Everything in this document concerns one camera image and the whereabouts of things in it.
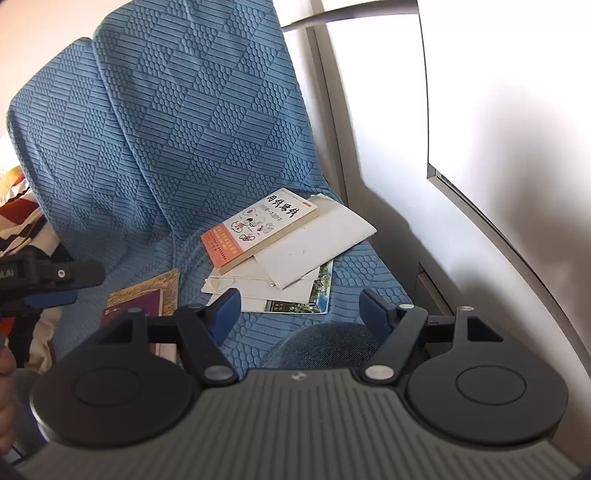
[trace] blanket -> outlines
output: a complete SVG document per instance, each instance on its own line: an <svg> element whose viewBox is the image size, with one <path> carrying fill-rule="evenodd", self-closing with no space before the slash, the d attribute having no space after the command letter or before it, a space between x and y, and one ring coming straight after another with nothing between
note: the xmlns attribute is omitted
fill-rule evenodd
<svg viewBox="0 0 591 480"><path fill-rule="evenodd" d="M179 304L205 303L200 235L267 193L336 198L271 0L124 5L23 87L8 129L69 253L107 272L64 309L58 357L97 328L109 293L171 268ZM363 288L408 301L363 242L335 260L328 314L244 313L222 349L243 374L304 326L360 322Z"/></svg>
<svg viewBox="0 0 591 480"><path fill-rule="evenodd" d="M0 180L0 257L31 251L40 260L66 262L70 256L39 208L21 167ZM46 372L53 363L51 339L61 308L22 312L0 319L0 332L8 338L17 367Z"/></svg>

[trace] person's hand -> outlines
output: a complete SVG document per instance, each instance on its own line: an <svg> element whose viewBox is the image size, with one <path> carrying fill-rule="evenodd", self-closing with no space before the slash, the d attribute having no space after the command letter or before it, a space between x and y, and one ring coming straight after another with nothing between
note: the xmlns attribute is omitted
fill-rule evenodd
<svg viewBox="0 0 591 480"><path fill-rule="evenodd" d="M8 347L0 349L0 454L10 451L14 432L14 378L17 361Z"/></svg>

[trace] white envelope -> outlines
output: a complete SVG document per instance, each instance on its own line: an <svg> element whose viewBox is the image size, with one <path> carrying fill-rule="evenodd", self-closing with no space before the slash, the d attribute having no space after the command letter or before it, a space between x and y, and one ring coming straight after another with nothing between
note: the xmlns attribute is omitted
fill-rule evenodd
<svg viewBox="0 0 591 480"><path fill-rule="evenodd" d="M302 280L317 280L318 274L320 273L320 267L315 268L308 272L302 277ZM230 271L220 274L215 268L209 274L209 278L250 278L252 280L267 280L269 285L273 284L273 281L267 275L267 272L258 264L254 257L247 258L241 264L235 266Z"/></svg>
<svg viewBox="0 0 591 480"><path fill-rule="evenodd" d="M237 288L241 297L261 300L290 301L308 303L314 280L298 280L289 287L280 290L269 285L267 280L251 278L208 278L201 289L204 293L223 294L229 288Z"/></svg>
<svg viewBox="0 0 591 480"><path fill-rule="evenodd" d="M318 206L318 217L254 255L279 288L285 288L376 232L355 212L325 195L312 195L310 201Z"/></svg>

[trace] book title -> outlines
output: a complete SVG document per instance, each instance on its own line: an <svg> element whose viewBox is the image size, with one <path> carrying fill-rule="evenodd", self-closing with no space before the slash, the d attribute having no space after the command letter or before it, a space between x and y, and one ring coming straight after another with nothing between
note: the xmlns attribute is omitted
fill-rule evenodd
<svg viewBox="0 0 591 480"><path fill-rule="evenodd" d="M289 203L286 203L285 200L282 198L278 198L277 195L271 195L270 197L267 197L267 202L271 203L271 207L274 206L275 208L279 208L279 210L282 210L283 212L287 212L290 218L293 218L294 215L300 211L299 208L291 208L291 205ZM273 216L273 218L281 220L281 218L278 215Z"/></svg>

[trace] metal screw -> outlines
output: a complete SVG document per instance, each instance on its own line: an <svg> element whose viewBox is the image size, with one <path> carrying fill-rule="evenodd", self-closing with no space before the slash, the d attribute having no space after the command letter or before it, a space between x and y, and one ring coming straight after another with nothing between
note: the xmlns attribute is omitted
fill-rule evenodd
<svg viewBox="0 0 591 480"><path fill-rule="evenodd" d="M388 380L394 376L394 370L387 365L372 365L365 369L365 376L371 380Z"/></svg>
<svg viewBox="0 0 591 480"><path fill-rule="evenodd" d="M208 380L220 382L223 380L231 379L234 375L234 372L230 367L227 367L226 365L212 365L205 369L204 374L205 378L207 378Z"/></svg>

